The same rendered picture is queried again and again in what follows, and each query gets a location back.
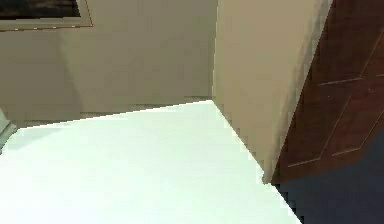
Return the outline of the grey furniture edge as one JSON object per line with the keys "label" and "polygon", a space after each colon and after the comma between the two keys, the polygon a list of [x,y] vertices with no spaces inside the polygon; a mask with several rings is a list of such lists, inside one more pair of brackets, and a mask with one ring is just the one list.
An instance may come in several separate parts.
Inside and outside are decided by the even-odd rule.
{"label": "grey furniture edge", "polygon": [[10,137],[17,132],[17,126],[9,120],[3,110],[0,108],[0,155],[3,147]]}

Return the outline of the dark brown wooden door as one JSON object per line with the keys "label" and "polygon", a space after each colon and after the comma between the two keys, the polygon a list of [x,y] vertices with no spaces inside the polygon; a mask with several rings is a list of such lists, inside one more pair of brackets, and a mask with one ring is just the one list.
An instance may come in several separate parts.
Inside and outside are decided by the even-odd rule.
{"label": "dark brown wooden door", "polygon": [[272,183],[352,164],[384,127],[384,0],[332,0]]}

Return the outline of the framed dark wall picture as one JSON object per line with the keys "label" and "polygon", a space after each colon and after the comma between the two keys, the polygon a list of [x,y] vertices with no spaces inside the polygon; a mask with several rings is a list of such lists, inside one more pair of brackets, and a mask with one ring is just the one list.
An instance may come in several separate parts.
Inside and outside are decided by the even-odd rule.
{"label": "framed dark wall picture", "polygon": [[92,26],[87,0],[0,0],[0,32]]}

